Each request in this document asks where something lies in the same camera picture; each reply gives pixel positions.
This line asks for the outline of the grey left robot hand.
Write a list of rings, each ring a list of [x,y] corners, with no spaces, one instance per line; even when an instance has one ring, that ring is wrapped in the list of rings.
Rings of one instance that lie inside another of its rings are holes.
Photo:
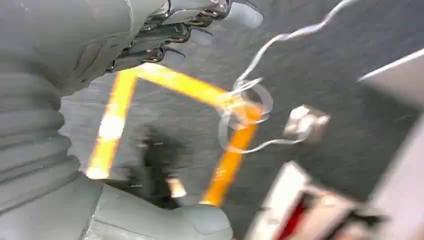
[[[230,240],[208,204],[163,209],[90,179],[59,133],[64,96],[161,61],[196,21],[256,28],[248,0],[3,0],[0,3],[0,237],[3,240]]]

